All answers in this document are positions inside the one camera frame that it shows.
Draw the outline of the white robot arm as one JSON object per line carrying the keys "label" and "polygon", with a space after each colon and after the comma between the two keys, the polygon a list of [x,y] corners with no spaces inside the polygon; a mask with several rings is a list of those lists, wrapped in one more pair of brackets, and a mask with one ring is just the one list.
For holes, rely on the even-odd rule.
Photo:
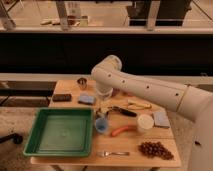
{"label": "white robot arm", "polygon": [[111,96],[120,89],[181,114],[195,123],[187,171],[213,171],[213,92],[121,71],[122,62],[109,55],[94,66],[91,77],[97,93]]}

